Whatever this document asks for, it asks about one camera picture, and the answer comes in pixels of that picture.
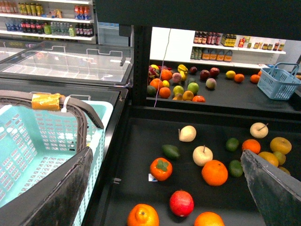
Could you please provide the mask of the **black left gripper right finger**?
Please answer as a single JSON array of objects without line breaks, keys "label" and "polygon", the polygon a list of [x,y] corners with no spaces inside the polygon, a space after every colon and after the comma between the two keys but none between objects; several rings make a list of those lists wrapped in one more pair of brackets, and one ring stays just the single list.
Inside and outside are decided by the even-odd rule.
[{"label": "black left gripper right finger", "polygon": [[250,150],[241,165],[249,191],[267,226],[301,224],[301,182]]}]

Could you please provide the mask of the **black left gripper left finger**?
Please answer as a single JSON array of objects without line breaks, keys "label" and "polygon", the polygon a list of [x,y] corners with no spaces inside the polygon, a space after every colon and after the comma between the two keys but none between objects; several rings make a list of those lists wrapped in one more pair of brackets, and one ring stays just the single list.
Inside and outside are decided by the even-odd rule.
[{"label": "black left gripper left finger", "polygon": [[2,226],[71,226],[88,185],[93,151],[85,147],[0,209]]}]

